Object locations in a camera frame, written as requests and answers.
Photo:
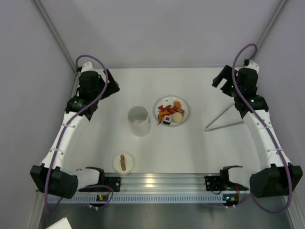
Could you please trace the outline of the orange fried piece toy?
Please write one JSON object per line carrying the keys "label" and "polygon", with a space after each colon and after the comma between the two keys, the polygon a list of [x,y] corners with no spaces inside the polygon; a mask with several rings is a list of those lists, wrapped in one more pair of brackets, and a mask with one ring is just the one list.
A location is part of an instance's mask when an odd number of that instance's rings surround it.
{"label": "orange fried piece toy", "polygon": [[179,101],[175,101],[175,102],[173,103],[173,106],[176,107],[176,108],[179,108],[179,109],[182,108],[181,103],[180,103]]}

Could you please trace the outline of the beige round bun toy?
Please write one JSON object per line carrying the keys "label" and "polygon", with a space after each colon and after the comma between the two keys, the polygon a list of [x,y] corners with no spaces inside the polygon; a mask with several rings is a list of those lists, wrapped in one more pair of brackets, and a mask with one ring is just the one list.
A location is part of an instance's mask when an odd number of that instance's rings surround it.
{"label": "beige round bun toy", "polygon": [[173,122],[180,124],[183,122],[183,114],[176,112],[173,114]]}

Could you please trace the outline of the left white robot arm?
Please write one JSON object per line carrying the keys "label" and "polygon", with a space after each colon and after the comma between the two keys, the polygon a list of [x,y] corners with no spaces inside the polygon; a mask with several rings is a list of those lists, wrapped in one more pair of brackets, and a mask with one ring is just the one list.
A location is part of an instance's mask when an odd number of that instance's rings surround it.
{"label": "left white robot arm", "polygon": [[58,135],[41,164],[32,166],[30,170],[38,191],[70,199],[80,189],[105,185],[105,174],[101,168],[70,170],[76,145],[97,110],[98,102],[120,90],[109,69],[103,68],[103,74],[94,69],[91,62],[81,67],[79,86],[75,96],[67,102]]}

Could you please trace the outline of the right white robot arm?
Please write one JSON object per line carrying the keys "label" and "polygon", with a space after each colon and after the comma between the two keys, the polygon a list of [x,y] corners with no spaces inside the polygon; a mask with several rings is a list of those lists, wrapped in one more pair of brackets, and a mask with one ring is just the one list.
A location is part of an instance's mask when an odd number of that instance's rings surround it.
{"label": "right white robot arm", "polygon": [[234,99],[234,106],[251,134],[260,165],[258,172],[245,166],[224,167],[221,175],[227,183],[251,190],[256,198],[287,196],[295,189],[303,171],[300,166],[292,165],[277,140],[267,102],[257,94],[258,71],[254,62],[238,71],[226,65],[213,79],[213,87],[226,80],[221,91]]}

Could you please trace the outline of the brown bacon strip toy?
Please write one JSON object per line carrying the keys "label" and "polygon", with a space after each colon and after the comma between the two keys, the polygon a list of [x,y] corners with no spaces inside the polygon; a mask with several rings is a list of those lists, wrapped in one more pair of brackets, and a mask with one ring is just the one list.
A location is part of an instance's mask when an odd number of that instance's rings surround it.
{"label": "brown bacon strip toy", "polygon": [[183,109],[180,109],[180,108],[178,108],[178,107],[176,107],[176,106],[174,106],[173,107],[173,109],[176,111],[176,112],[179,112],[179,113],[181,113],[182,115],[184,115],[184,110]]}

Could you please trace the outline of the metal serving tongs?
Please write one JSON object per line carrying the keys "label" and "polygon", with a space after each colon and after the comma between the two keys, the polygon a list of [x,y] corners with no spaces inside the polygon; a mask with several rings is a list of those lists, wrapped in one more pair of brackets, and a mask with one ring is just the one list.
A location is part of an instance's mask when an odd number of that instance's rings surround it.
{"label": "metal serving tongs", "polygon": [[243,123],[240,113],[236,110],[234,104],[231,104],[220,112],[216,118],[205,127],[204,131],[211,132]]}

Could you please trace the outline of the sushi roll toy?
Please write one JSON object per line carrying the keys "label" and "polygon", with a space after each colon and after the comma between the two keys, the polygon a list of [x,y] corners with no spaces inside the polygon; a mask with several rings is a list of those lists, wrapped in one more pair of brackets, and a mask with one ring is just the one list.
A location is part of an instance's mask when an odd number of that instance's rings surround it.
{"label": "sushi roll toy", "polygon": [[172,117],[171,117],[171,116],[165,115],[165,116],[163,117],[163,124],[165,124],[165,125],[170,125],[171,122],[172,122]]}

